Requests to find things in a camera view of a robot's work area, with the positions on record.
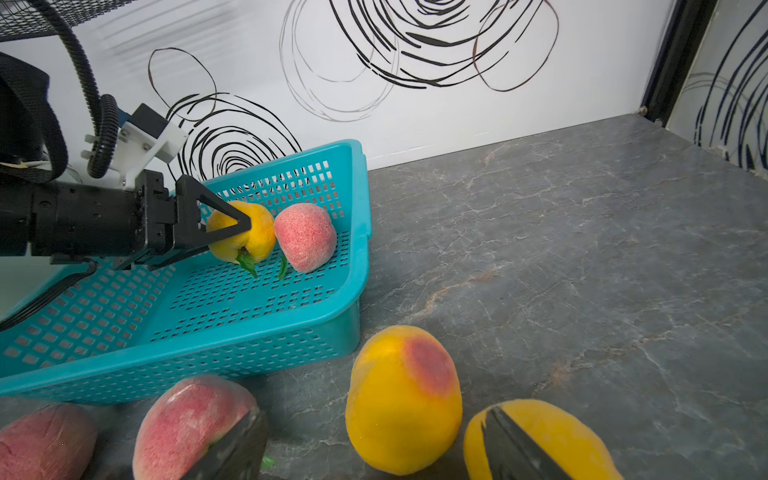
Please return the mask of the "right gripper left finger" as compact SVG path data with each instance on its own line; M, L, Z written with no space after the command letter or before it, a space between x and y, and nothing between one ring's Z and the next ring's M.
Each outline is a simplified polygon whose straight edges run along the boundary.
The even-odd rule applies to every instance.
M266 414L249 410L182 476L183 480L257 479L269 435Z

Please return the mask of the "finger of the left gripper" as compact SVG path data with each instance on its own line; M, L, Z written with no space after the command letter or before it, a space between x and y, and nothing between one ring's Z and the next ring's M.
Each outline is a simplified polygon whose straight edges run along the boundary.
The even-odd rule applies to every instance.
M229 219L231 224L224 227L210 226L214 213ZM247 233L251 229L251 220L246 213L189 175L182 175L176 181L175 214L174 252L202 252L213 243Z
M128 270L136 265L144 265L150 270L162 268L203 253L206 246L174 247L166 250L164 245L155 248L143 243L113 248L113 269Z

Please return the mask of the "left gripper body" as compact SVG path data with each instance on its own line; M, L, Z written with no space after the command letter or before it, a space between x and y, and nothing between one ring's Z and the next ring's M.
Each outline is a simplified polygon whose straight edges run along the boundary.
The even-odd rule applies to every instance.
M160 173L134 191L1 177L1 254L73 263L86 257L147 264L171 245L174 199Z

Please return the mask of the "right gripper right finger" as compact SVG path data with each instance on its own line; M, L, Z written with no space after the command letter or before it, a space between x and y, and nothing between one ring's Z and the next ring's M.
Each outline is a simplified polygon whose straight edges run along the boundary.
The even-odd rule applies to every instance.
M481 427L493 479L571 480L571 477L500 406Z

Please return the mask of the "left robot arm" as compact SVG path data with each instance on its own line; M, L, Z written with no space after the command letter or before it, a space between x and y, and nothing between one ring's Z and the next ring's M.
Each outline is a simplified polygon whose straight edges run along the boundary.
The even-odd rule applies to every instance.
M189 175L169 191L162 173L185 134L146 105L126 121L112 96L105 126L88 137L88 157L118 175L115 186L62 181L68 150L47 102L49 77L9 55L1 57L1 253L75 263L108 257L118 269L160 268L247 233L250 217Z

